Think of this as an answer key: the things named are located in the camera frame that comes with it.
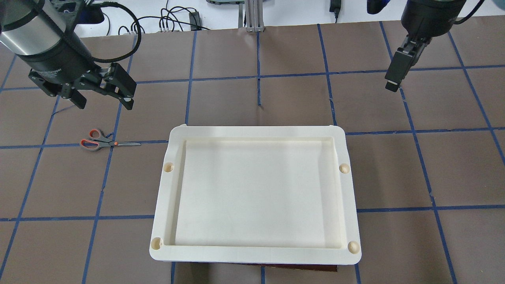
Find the cable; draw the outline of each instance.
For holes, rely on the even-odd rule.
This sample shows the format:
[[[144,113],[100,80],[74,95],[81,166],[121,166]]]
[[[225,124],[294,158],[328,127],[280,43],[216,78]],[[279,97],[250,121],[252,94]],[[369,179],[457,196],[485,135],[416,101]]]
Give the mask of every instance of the cable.
[[[109,16],[108,16],[107,14],[105,14],[104,12],[102,12],[102,14],[103,14],[104,16],[106,16],[106,17],[107,17],[107,21],[109,22],[109,28],[108,28],[108,30],[107,30],[107,34],[105,35],[105,36],[108,36],[108,35],[109,35],[109,33],[111,32],[111,19],[110,19],[110,18],[109,18]]]
[[[60,29],[60,27],[54,22],[53,19],[51,19],[51,17],[41,8],[38,6],[37,3],[35,3],[34,1],[32,0],[23,0],[27,5],[29,5],[32,9],[34,9],[41,17],[43,20],[45,20],[48,25],[51,27],[51,29],[59,36],[61,37],[61,39],[71,48],[73,49],[75,52],[77,52],[79,55],[83,56],[84,58],[87,58],[89,60],[92,60],[92,61],[95,61],[95,62],[100,62],[100,63],[112,63],[112,62],[117,62],[117,61],[121,61],[125,58],[128,58],[130,57],[132,54],[134,54],[139,46],[140,46],[140,42],[141,42],[141,33],[139,33],[137,35],[137,42],[135,43],[135,46],[133,47],[133,49],[128,52],[127,54],[125,55],[122,55],[120,57],[116,57],[116,58],[112,58],[112,59],[101,59],[101,58],[96,58],[96,57],[93,57],[91,56],[90,54],[87,53],[86,50],[82,50],[81,47],[75,45],[75,43],[68,38],[68,36]],[[124,10],[126,13],[128,13],[132,18],[133,18],[133,21],[140,26],[140,24],[138,24],[138,19],[137,17],[135,16],[135,14],[130,11],[130,9],[128,9],[127,7],[119,4],[119,3],[116,3],[116,2],[102,2],[102,3],[99,3],[99,4],[92,4],[90,5],[91,7],[99,7],[99,8],[104,8],[104,7],[114,7],[114,8],[120,8],[122,10]]]
[[[141,18],[138,18],[139,20],[141,19],[148,19],[148,18],[153,18],[153,19],[165,19],[167,20],[167,17],[164,16],[164,17],[160,17],[160,16],[144,16],[144,17],[141,17]],[[193,24],[190,24],[190,23],[186,23],[186,22],[181,22],[181,21],[176,21],[176,20],[172,20],[171,18],[168,18],[169,21],[173,22],[173,23],[181,23],[183,25],[188,25],[188,26],[193,26],[193,27],[199,27],[199,28],[202,28],[204,30],[210,30],[209,28],[206,28],[206,27],[202,27],[202,26],[198,26],[198,25],[193,25]]]
[[[167,13],[168,13],[168,14],[167,14],[167,17],[168,17],[170,14],[172,14],[172,15],[174,16],[174,19],[175,19],[176,21],[179,21],[179,19],[177,19],[177,16],[175,16],[175,13],[174,13],[174,12],[170,12],[168,9],[165,9],[165,8],[162,8],[162,9],[160,10],[160,14],[161,14],[161,16],[162,16],[162,17],[163,17],[163,10],[167,11]],[[181,28],[181,31],[183,31],[181,23],[179,23],[179,28]]]
[[[463,24],[464,22],[466,22],[466,20],[470,19],[470,17],[472,17],[473,14],[475,14],[475,12],[482,6],[482,3],[484,3],[484,0],[479,0],[479,3],[477,3],[475,5],[475,7],[473,8],[473,10],[466,17],[462,18],[459,21],[455,21],[454,25]]]
[[[196,9],[195,9],[195,8],[193,8],[193,7],[190,7],[190,8],[185,8],[185,7],[182,7],[182,6],[174,6],[174,7],[172,7],[172,8],[170,9],[170,12],[171,12],[173,9],[175,9],[175,8],[180,8],[180,10],[178,10],[178,12],[179,12],[179,11],[182,11],[182,10],[186,10],[186,11],[188,11],[188,13],[189,13],[190,15],[192,15],[192,17],[193,17],[193,19],[194,19],[194,22],[195,22],[195,23],[198,23],[198,21],[196,20],[196,17],[194,16],[194,14],[193,14],[193,13],[189,10],[189,9],[194,9],[194,10],[195,10],[195,13],[196,13]]]
[[[127,33],[130,33],[130,30],[129,30],[127,27],[125,27],[125,26],[120,26],[120,27],[119,27],[119,30],[118,30],[118,35],[121,35],[121,29],[122,29],[122,28],[125,28],[125,29],[126,29],[126,32],[127,32]]]

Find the blue grid line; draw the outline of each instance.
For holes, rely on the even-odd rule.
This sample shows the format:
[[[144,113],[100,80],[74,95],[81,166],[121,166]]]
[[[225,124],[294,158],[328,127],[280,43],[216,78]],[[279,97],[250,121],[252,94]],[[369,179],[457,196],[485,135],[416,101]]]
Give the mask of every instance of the blue grid line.
[[[140,143],[140,144],[162,144],[162,143],[168,143],[168,140],[140,140],[140,141],[129,141],[129,142],[135,142],[135,143]],[[59,147],[79,147],[79,143],[0,146],[0,149],[59,148]]]
[[[356,272],[356,284],[361,284],[360,266],[357,263],[354,265],[354,270]]]
[[[154,215],[124,215],[124,216],[99,216],[99,220],[137,220],[154,219]]]
[[[411,211],[429,211],[433,207],[398,207],[398,208],[364,208],[356,209],[358,213],[377,213],[377,212],[411,212]]]
[[[486,68],[505,68],[505,65],[480,65],[480,66],[465,66],[466,69],[486,69]],[[433,67],[433,68],[412,68],[410,71],[437,71],[437,70],[462,70],[462,67]],[[331,71],[330,75],[342,74],[357,74],[357,73],[386,73],[387,70],[354,70],[354,71]],[[326,72],[316,73],[291,73],[291,74],[270,74],[270,75],[252,75],[252,76],[234,76],[234,77],[209,77],[209,78],[193,78],[193,81],[214,81],[214,80],[239,80],[239,79],[252,79],[252,78],[279,78],[279,77],[304,77],[304,76],[322,76]],[[189,82],[189,79],[171,79],[171,80],[148,80],[138,81],[139,84],[158,84],[158,83],[177,83]],[[4,91],[11,90],[36,90],[39,87],[14,87],[3,88]]]
[[[193,78],[193,81],[219,81],[219,80],[242,80],[252,79],[256,76],[234,76],[234,77],[216,77],[216,78]]]
[[[4,91],[16,91],[16,90],[39,90],[39,87],[18,87],[18,88],[4,88]]]
[[[505,204],[438,206],[438,210],[501,209]]]
[[[261,267],[261,284],[265,284],[266,283],[266,280],[265,280],[265,267],[262,266]]]
[[[189,67],[189,80],[188,80],[188,99],[186,102],[186,117],[184,118],[184,123],[188,124],[189,120],[189,104],[191,102],[191,85],[193,84],[193,68],[194,68],[194,54],[196,50],[196,35],[198,31],[194,31],[193,35],[193,47],[191,51],[191,65]]]
[[[12,67],[14,67],[14,63],[16,62],[16,57],[17,56],[14,55],[14,57],[12,58],[11,64],[9,65],[9,68],[7,69],[7,73],[5,74],[4,81],[2,82],[2,85],[0,86],[0,92],[2,92],[4,90],[5,83],[7,83],[7,78],[9,77],[9,75],[12,71]]]
[[[475,91],[475,87],[472,84],[472,80],[470,79],[470,76],[468,75],[468,71],[465,67],[465,64],[463,64],[463,59],[461,58],[460,52],[458,51],[458,47],[456,46],[456,43],[454,42],[454,39],[452,38],[452,35],[450,32],[447,33],[449,35],[450,42],[452,43],[452,47],[454,47],[454,51],[456,51],[456,55],[458,56],[458,60],[461,64],[461,67],[463,68],[463,72],[465,73],[465,77],[467,78],[468,85],[470,85],[470,89],[472,89],[472,93],[475,97],[475,100],[477,101],[477,104],[479,105],[480,111],[482,112],[482,116],[484,117],[484,120],[486,121],[487,127],[489,131],[491,132],[491,135],[493,136],[494,143],[496,145],[496,148],[498,149],[498,153],[500,154],[501,161],[503,162],[503,165],[505,165],[505,156],[503,155],[503,151],[501,150],[500,143],[498,142],[498,138],[496,137],[496,134],[494,133],[493,127],[491,126],[491,122],[489,121],[489,118],[487,117],[486,111],[484,110],[484,106],[482,105],[479,96],[477,95],[477,91]]]
[[[137,36],[135,36],[133,38],[133,42],[134,43],[136,42],[136,39],[137,39]],[[133,60],[133,55],[131,55],[130,58],[129,58],[129,60],[128,60],[128,68],[126,69],[126,72],[128,74],[130,73],[132,60]],[[116,121],[115,121],[115,124],[114,124],[114,131],[112,132],[112,136],[113,136],[114,139],[116,138],[117,132],[118,132],[119,119],[120,119],[120,116],[121,116],[122,106],[123,105],[121,104],[121,102],[119,102],[118,103],[118,110],[117,110],[117,114],[116,114]],[[110,169],[110,166],[111,166],[113,151],[114,151],[114,147],[110,147],[110,149],[109,149],[109,157],[107,159],[107,165],[105,167],[104,179],[103,179],[103,182],[102,182],[102,189],[100,190],[100,196],[98,197],[98,204],[96,206],[96,212],[95,212],[94,221],[93,221],[93,228],[91,230],[91,237],[89,238],[88,253],[86,255],[86,262],[84,263],[84,271],[82,273],[82,284],[86,283],[86,278],[88,276],[89,262],[91,260],[91,252],[93,251],[94,238],[95,238],[95,235],[96,235],[96,228],[98,226],[98,220],[99,220],[99,217],[100,217],[100,210],[102,208],[102,202],[104,200],[104,189],[105,189],[105,186],[107,184],[107,178],[109,177],[109,169]]]
[[[56,102],[55,102],[55,106],[53,107],[52,114],[58,108],[58,103],[59,102],[60,102],[60,97],[57,97],[56,98]],[[51,117],[49,119],[49,123],[47,124],[47,128],[45,130],[44,140],[42,141],[42,145],[44,145],[45,141],[47,140],[47,135],[49,135],[49,130],[51,129],[51,124],[53,123],[53,119],[54,119],[54,116],[51,115]],[[23,215],[23,210],[25,209],[26,201],[28,200],[28,195],[30,194],[31,186],[33,184],[33,179],[35,177],[35,173],[37,172],[37,167],[38,167],[38,164],[40,162],[40,157],[42,156],[43,150],[44,150],[43,148],[40,148],[40,150],[38,152],[37,160],[35,161],[35,165],[33,166],[33,171],[32,171],[32,174],[30,176],[30,181],[28,182],[28,187],[26,188],[25,196],[23,198],[23,202],[21,203],[21,208],[19,209],[18,220],[16,220],[16,223],[14,225],[14,229],[13,229],[12,234],[11,234],[11,239],[9,240],[9,245],[7,246],[7,250],[6,250],[5,255],[4,255],[4,260],[2,262],[2,266],[0,267],[0,280],[2,279],[2,275],[4,274],[5,265],[7,264],[7,259],[9,258],[9,253],[11,252],[12,244],[14,243],[14,238],[15,238],[16,233],[18,231],[18,226],[19,226],[19,222],[20,222],[19,219]]]
[[[26,222],[26,221],[79,221],[95,220],[96,216],[63,216],[63,217],[22,217],[22,218],[0,218],[0,222]],[[99,220],[137,220],[153,219],[154,215],[111,215],[99,216]]]
[[[261,106],[261,70],[260,70],[260,32],[256,32],[256,67],[257,67],[257,89],[258,89],[258,102],[257,105]]]
[[[188,82],[189,79],[173,79],[173,80],[151,80],[151,81],[139,81],[139,84],[158,84],[158,83],[176,83],[176,82]]]
[[[393,59],[393,54],[391,53],[391,48],[389,46],[389,41],[387,40],[386,31],[384,30],[384,25],[382,24],[382,21],[379,22],[379,24],[380,24],[380,28],[381,28],[381,31],[382,31],[382,35],[384,36],[384,41],[386,43],[386,47],[387,47],[387,50],[388,50],[388,53],[389,53],[389,58],[392,60]],[[401,94],[401,99],[403,100],[403,106],[405,107],[405,112],[407,113],[407,118],[409,119],[409,124],[410,124],[411,130],[412,130],[412,136],[414,137],[414,143],[416,144],[416,149],[417,149],[417,153],[418,153],[418,156],[419,156],[419,161],[421,162],[421,168],[423,169],[424,179],[426,181],[426,186],[428,188],[428,193],[429,193],[429,196],[430,196],[430,199],[431,199],[431,204],[432,204],[432,207],[433,207],[433,213],[435,215],[435,220],[436,220],[436,223],[437,223],[438,232],[440,233],[440,239],[442,241],[442,247],[443,247],[443,250],[444,250],[445,258],[447,260],[447,265],[449,267],[449,272],[450,272],[453,284],[457,284],[458,281],[456,279],[456,274],[455,274],[454,268],[452,266],[452,261],[451,261],[451,258],[450,258],[449,249],[448,249],[447,243],[445,241],[445,235],[444,235],[444,232],[443,232],[442,223],[440,222],[440,217],[438,215],[438,210],[436,208],[435,198],[432,195],[431,183],[430,183],[430,179],[428,177],[428,172],[426,170],[426,164],[424,163],[424,158],[423,158],[423,154],[421,152],[421,147],[419,145],[419,140],[417,138],[416,128],[414,127],[414,122],[412,120],[412,116],[410,114],[409,106],[408,106],[407,100],[405,98],[405,93],[404,93],[404,91],[403,91],[403,89],[401,87],[400,87],[400,94]]]
[[[478,210],[478,209],[505,209],[505,204],[488,204],[488,205],[452,205],[452,206],[437,206],[437,210],[454,211],[454,210]],[[413,212],[413,211],[429,211],[433,207],[392,207],[392,208],[362,208],[357,209],[358,213],[383,213],[383,212]],[[136,220],[136,219],[153,219],[154,215],[110,215],[99,216],[99,220]],[[21,217],[21,218],[0,218],[0,222],[26,222],[26,221],[78,221],[78,220],[94,220],[95,216],[62,216],[62,217]]]
[[[481,69],[481,68],[503,68],[505,64],[500,65],[482,65],[482,66],[465,66],[465,69]]]
[[[328,84],[328,93],[330,96],[331,117],[333,118],[333,125],[337,125],[337,119],[335,117],[335,106],[333,105],[333,93],[331,91],[330,72],[328,71],[328,60],[326,59],[326,50],[324,48],[323,33],[321,32],[321,25],[320,24],[317,24],[317,32],[319,33],[319,41],[321,42],[321,50],[323,52],[324,70],[325,70],[325,74],[326,74],[326,83]]]
[[[172,269],[170,270],[170,284],[174,284],[175,281],[175,262],[172,262]]]
[[[305,77],[305,76],[323,76],[323,75],[326,75],[326,73],[317,72],[317,73],[272,74],[272,75],[260,75],[260,78]]]
[[[381,135],[381,134],[405,134],[412,133],[411,130],[394,130],[394,131],[371,131],[371,132],[346,132],[345,135],[354,136],[354,135]]]
[[[94,216],[71,216],[71,217],[23,217],[20,222],[26,221],[74,221],[74,220],[93,220]]]
[[[505,130],[505,127],[493,127],[493,130]],[[416,133],[440,133],[440,132],[472,132],[472,131],[488,131],[489,128],[457,128],[457,129],[425,129],[416,130]],[[370,131],[370,132],[346,132],[345,135],[383,135],[383,134],[405,134],[412,133],[411,130],[388,130],[388,131]],[[138,140],[130,141],[140,144],[162,144],[168,143],[168,140]],[[59,147],[79,147],[79,143],[70,144],[44,144],[44,145],[13,145],[0,146],[1,149],[26,149],[26,148],[59,148]]]
[[[356,71],[333,71],[328,72],[330,75],[338,74],[357,74],[357,73],[386,73],[387,70],[356,70]]]

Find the orange scissor handle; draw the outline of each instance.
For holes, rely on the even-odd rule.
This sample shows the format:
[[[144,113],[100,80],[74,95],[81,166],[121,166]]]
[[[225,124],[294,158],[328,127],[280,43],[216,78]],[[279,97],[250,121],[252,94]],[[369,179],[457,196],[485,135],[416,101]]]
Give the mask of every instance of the orange scissor handle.
[[[82,148],[84,148],[88,151],[94,151],[94,152],[102,149],[103,147],[109,146],[108,143],[93,141],[93,140],[88,140],[88,139],[81,140],[80,145]]]
[[[105,138],[105,136],[102,134],[102,131],[100,131],[99,129],[93,128],[89,132],[89,138],[93,139],[93,140],[99,140],[99,141],[101,141],[102,139]]]

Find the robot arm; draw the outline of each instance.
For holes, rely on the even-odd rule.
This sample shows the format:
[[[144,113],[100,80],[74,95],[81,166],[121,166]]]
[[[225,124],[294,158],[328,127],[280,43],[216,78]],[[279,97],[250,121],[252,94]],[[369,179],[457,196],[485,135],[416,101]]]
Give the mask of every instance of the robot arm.
[[[84,0],[0,0],[0,41],[32,67],[29,78],[48,96],[61,96],[83,109],[86,98],[78,90],[94,90],[118,99],[131,110],[136,82],[114,62],[133,54],[141,35],[136,48],[128,54],[103,60],[92,57],[74,33],[75,26],[83,23],[82,15],[87,13],[91,22],[97,18],[100,22],[100,7],[119,6],[122,5],[108,2],[87,6]],[[133,13],[128,12],[138,24]],[[111,65],[101,68],[94,62]]]
[[[369,14],[379,13],[389,0],[368,0]],[[461,24],[471,17],[483,0],[473,11],[460,21],[456,21],[466,0],[408,0],[401,16],[401,24],[407,30],[407,37],[396,50],[387,70],[386,89],[397,91],[401,81],[414,66],[424,48],[436,36],[447,33],[452,25]]]

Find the scissor blade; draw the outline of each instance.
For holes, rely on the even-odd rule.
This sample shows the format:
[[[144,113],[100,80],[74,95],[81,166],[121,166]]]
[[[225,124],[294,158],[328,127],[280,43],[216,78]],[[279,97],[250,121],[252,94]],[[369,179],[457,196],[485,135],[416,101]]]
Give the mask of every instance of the scissor blade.
[[[117,142],[114,146],[138,146],[140,143],[137,142]]]

